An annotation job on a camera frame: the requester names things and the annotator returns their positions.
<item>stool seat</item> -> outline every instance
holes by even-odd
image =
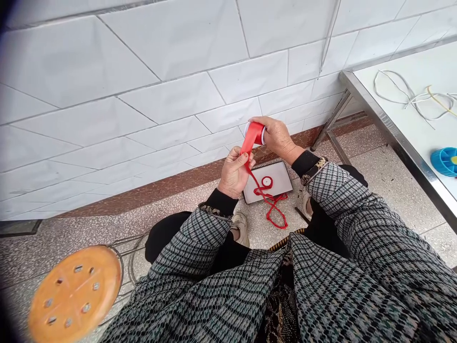
[[[57,264],[32,300],[29,329],[37,343],[75,342],[94,330],[118,296],[122,267],[108,246],[81,249]]]

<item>red cord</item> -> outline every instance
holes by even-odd
[[[262,144],[261,136],[262,136],[263,128],[264,128],[264,126],[262,124],[259,124],[259,123],[256,123],[256,122],[252,122],[249,125],[248,132],[246,133],[246,138],[245,138],[245,140],[243,142],[243,146],[242,146],[241,151],[240,151],[240,155],[245,153],[245,152],[247,152],[248,155],[249,155],[251,153],[251,151],[252,151],[252,147],[254,146],[254,143]],[[257,181],[256,177],[252,173],[251,168],[249,168],[249,160],[245,163],[245,167],[246,167],[247,172],[249,173],[250,176],[252,176],[252,178],[254,179],[254,181],[255,181],[255,183],[257,185],[257,188],[254,190],[254,194],[261,195],[263,197],[263,201],[271,206],[270,210],[267,213],[267,220],[269,222],[271,222],[274,226],[276,226],[279,229],[282,229],[282,230],[286,229],[287,226],[288,226],[287,220],[286,220],[286,216],[284,215],[284,213],[281,212],[281,210],[278,207],[276,207],[276,204],[278,203],[279,200],[287,199],[288,198],[287,194],[283,193],[283,194],[280,194],[280,195],[277,195],[277,196],[273,196],[271,194],[265,194],[263,192],[264,190],[267,190],[267,189],[270,189],[271,187],[273,187],[273,179],[271,177],[269,177],[269,176],[265,176],[262,179],[262,187],[261,187],[259,182]],[[271,181],[270,185],[265,185],[264,184],[264,180],[265,179],[270,179],[270,181]],[[273,209],[278,211],[279,214],[284,219],[284,226],[279,226],[274,221],[272,221],[272,219],[270,218],[270,215],[271,215],[271,212],[273,211]]]

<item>left hand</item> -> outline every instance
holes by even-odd
[[[248,154],[245,152],[240,156],[240,150],[241,148],[239,146],[235,146],[230,150],[230,153],[222,166],[222,173],[218,186],[219,191],[232,199],[238,199],[239,195],[246,187],[249,178],[249,174],[244,167],[244,164],[248,161]],[[252,168],[255,164],[256,160],[251,153],[249,156],[249,167]]]

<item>beige shoe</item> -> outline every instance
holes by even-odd
[[[303,188],[302,191],[303,196],[303,204],[301,207],[301,212],[311,221],[311,217],[313,216],[313,210],[311,208],[311,195]]]
[[[233,216],[232,222],[233,224],[230,229],[239,230],[239,238],[236,242],[249,248],[248,219],[244,214],[239,212]]]

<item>black sleeve cuff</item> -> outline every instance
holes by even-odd
[[[214,189],[213,193],[209,196],[208,200],[205,201],[205,205],[217,209],[223,216],[233,215],[233,210],[238,203],[238,199],[230,198],[225,195],[217,188]]]
[[[303,174],[309,171],[318,161],[319,157],[311,151],[306,150],[292,164],[292,169],[298,174],[298,177],[301,178]]]

